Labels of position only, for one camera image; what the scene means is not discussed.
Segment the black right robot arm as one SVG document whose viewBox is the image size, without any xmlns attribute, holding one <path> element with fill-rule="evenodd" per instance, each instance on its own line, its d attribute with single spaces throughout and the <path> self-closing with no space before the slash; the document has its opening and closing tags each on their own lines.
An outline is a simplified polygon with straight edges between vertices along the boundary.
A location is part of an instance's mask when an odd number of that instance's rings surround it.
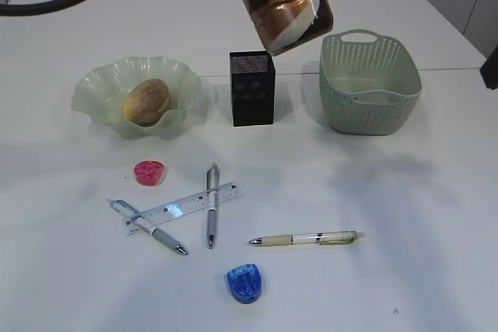
<svg viewBox="0 0 498 332">
<path fill-rule="evenodd" d="M 479 69 L 482 80 L 487 89 L 498 88 L 498 47 L 495 47 L 485 63 Z"/>
</svg>

